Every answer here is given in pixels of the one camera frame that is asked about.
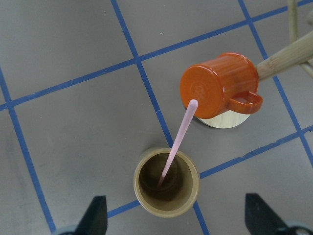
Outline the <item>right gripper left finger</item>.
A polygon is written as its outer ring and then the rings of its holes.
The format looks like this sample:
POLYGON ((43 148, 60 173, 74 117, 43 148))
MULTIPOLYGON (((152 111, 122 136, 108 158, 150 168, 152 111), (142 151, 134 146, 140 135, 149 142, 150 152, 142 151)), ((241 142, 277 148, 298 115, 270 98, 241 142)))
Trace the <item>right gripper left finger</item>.
POLYGON ((108 227, 106 196, 96 196, 76 227, 75 235, 105 235, 108 227))

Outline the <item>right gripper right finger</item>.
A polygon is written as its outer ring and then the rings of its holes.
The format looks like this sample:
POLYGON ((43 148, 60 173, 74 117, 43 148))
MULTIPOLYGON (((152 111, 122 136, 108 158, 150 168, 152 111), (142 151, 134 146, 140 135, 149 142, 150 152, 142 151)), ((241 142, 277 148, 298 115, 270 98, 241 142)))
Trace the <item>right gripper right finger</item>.
POLYGON ((288 225, 257 194, 245 195, 245 225, 251 235, 287 235, 288 225))

